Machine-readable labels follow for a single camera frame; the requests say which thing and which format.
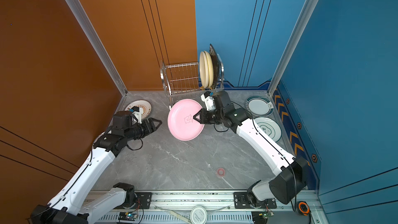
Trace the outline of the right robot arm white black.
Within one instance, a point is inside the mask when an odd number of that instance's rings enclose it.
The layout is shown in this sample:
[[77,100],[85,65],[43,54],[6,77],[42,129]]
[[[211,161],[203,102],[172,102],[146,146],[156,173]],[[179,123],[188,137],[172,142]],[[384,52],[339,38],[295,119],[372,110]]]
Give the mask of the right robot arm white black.
[[230,100],[227,92],[205,92],[201,100],[205,108],[193,116],[194,120],[201,124],[222,124],[232,130],[256,150],[274,174],[272,179],[259,180],[249,187],[250,204],[259,207],[272,198],[282,204],[295,201],[307,186],[308,161],[280,147],[259,127],[249,111]]

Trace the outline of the black floral square plate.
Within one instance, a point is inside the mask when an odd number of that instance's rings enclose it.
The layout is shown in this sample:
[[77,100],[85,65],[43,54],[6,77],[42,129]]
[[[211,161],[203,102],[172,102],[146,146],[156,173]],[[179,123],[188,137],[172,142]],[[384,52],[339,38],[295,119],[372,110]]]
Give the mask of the black floral square plate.
[[216,89],[218,81],[221,78],[220,77],[220,63],[219,63],[219,59],[217,56],[217,52],[212,44],[209,45],[209,54],[211,56],[213,72],[214,72],[214,79],[213,79],[212,85],[210,86],[210,89]]

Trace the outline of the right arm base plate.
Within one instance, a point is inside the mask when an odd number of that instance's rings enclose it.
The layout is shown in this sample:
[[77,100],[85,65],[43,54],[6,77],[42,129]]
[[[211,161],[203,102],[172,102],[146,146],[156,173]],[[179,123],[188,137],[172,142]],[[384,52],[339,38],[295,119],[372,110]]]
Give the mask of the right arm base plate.
[[264,201],[257,200],[251,193],[248,192],[235,192],[234,206],[236,209],[245,208],[261,208],[261,209],[276,209],[277,204],[275,199],[266,199]]

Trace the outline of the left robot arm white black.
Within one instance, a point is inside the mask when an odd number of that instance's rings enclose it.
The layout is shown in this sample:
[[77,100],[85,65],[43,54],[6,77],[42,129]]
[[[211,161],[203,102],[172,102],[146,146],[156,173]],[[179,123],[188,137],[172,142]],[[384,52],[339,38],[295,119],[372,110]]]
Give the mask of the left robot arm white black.
[[103,196],[90,204],[84,201],[106,168],[116,159],[129,141],[143,141],[162,124],[161,120],[148,117],[142,119],[139,108],[119,111],[114,114],[112,124],[93,142],[85,162],[47,205],[38,205],[32,211],[30,224],[94,224],[115,207],[137,207],[135,187],[117,183]]

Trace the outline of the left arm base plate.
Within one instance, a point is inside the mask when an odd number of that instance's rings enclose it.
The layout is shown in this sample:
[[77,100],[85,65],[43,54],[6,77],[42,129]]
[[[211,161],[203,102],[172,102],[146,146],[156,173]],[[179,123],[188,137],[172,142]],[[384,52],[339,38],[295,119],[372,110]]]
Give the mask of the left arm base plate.
[[119,205],[115,209],[149,209],[152,199],[152,192],[135,192],[134,201],[130,206]]

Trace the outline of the pink round plate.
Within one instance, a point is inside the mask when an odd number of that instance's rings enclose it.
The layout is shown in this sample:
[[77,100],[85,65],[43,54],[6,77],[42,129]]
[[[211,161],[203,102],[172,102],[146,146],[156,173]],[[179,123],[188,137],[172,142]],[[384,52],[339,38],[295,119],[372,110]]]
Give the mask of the pink round plate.
[[177,102],[170,110],[167,125],[171,134],[180,141],[190,141],[200,135],[204,125],[193,116],[202,109],[200,103],[192,99]]

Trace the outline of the steel two-tier dish rack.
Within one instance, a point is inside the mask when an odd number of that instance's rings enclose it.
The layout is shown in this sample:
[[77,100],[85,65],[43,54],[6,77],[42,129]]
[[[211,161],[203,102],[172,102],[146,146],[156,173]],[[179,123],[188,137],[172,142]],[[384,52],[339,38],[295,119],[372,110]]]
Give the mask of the steel two-tier dish rack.
[[217,59],[219,74],[214,79],[216,84],[206,89],[202,87],[199,62],[161,65],[160,77],[169,100],[169,108],[183,99],[195,100],[205,91],[217,92],[224,89],[224,66],[220,56]]

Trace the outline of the yellow round plate with bear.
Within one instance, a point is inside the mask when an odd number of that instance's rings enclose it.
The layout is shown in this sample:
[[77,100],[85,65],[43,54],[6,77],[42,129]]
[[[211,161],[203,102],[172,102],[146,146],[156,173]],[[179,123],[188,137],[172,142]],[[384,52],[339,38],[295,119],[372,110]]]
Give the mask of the yellow round plate with bear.
[[207,52],[207,51],[204,51],[204,52],[205,52],[205,55],[207,58],[207,64],[208,64],[208,81],[209,82],[208,82],[207,88],[211,88],[212,84],[214,82],[214,66],[212,64],[212,58],[211,58],[209,52]]

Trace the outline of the cream round plate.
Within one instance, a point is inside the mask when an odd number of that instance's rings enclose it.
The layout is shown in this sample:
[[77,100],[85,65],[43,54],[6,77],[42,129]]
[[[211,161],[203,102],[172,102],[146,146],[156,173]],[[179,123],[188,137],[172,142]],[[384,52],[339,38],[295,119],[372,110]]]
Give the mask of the cream round plate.
[[208,78],[208,62],[207,62],[207,55],[205,52],[201,51],[200,53],[200,78],[201,78],[201,83],[202,87],[206,89],[209,84],[209,78]]

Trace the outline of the white plate dark green rim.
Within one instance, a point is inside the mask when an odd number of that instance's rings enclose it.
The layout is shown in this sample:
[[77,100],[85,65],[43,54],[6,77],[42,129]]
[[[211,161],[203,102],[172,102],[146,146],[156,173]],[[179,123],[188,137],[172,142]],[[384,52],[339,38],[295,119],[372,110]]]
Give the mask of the white plate dark green rim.
[[251,96],[245,101],[245,108],[257,117],[266,117],[273,113],[272,102],[262,96]]

